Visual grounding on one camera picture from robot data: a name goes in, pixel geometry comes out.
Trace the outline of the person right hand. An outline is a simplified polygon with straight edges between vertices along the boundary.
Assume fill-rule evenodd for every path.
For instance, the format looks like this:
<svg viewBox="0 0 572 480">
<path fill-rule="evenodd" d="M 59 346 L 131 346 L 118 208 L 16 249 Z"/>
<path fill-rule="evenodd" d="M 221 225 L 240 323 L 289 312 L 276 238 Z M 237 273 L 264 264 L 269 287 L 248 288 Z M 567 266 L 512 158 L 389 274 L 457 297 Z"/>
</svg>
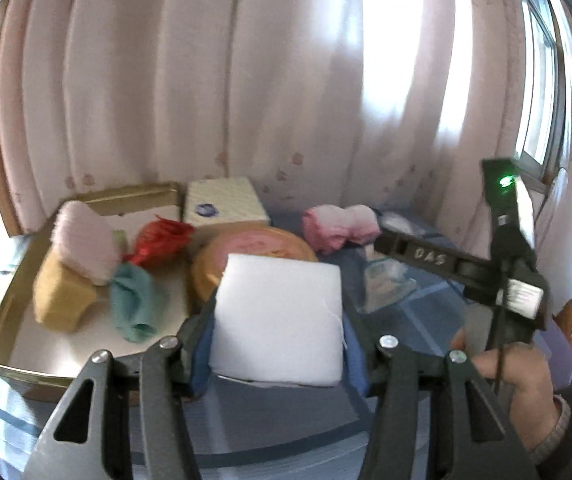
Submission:
<svg viewBox="0 0 572 480">
<path fill-rule="evenodd" d="M 569 426 L 571 409 L 554 393 L 545 354 L 532 344 L 516 342 L 503 348 L 503 380 L 514 387 L 510 422 L 535 462 L 558 448 Z"/>
</svg>

